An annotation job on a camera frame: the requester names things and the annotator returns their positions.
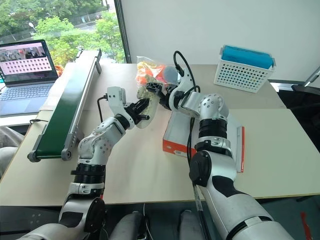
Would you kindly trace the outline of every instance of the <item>screen image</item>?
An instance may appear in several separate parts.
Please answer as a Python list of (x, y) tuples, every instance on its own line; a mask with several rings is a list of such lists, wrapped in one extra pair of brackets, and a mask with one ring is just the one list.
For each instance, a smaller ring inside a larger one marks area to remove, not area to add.
[(6, 85), (58, 78), (44, 40), (0, 45), (0, 76)]

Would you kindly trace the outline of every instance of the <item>plastic basket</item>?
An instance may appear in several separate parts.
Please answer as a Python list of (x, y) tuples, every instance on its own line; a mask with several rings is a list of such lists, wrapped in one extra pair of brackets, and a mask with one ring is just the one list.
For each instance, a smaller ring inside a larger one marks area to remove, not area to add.
[(220, 59), (214, 83), (217, 85), (256, 93), (275, 71), (275, 59), (271, 69)]

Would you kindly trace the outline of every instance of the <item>blue object in basket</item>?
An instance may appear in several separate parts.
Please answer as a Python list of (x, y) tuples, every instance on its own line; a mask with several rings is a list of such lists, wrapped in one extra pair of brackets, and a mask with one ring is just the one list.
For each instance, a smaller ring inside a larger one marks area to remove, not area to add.
[(228, 45), (224, 46), (221, 59), (263, 69), (269, 69), (274, 62), (268, 53)]

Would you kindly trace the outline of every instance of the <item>orange box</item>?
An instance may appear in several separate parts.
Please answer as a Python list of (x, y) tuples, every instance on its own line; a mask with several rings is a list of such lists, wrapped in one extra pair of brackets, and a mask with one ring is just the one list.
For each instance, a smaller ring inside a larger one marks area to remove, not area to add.
[[(236, 171), (243, 173), (245, 162), (245, 127), (231, 114), (229, 114), (227, 120), (227, 139), (231, 143), (231, 151), (235, 160)], [(190, 117), (181, 112), (173, 111), (162, 139), (162, 150), (186, 158), (189, 129)], [(197, 143), (198, 135), (199, 120), (196, 119), (191, 136), (192, 156), (197, 152), (194, 146)]]

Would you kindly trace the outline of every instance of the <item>white wall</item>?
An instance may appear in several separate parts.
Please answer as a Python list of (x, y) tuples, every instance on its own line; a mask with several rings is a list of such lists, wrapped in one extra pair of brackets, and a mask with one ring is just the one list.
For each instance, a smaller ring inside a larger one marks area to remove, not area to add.
[(122, 0), (132, 62), (217, 64), (224, 44), (275, 58), (272, 79), (305, 81), (320, 66), (320, 0)]

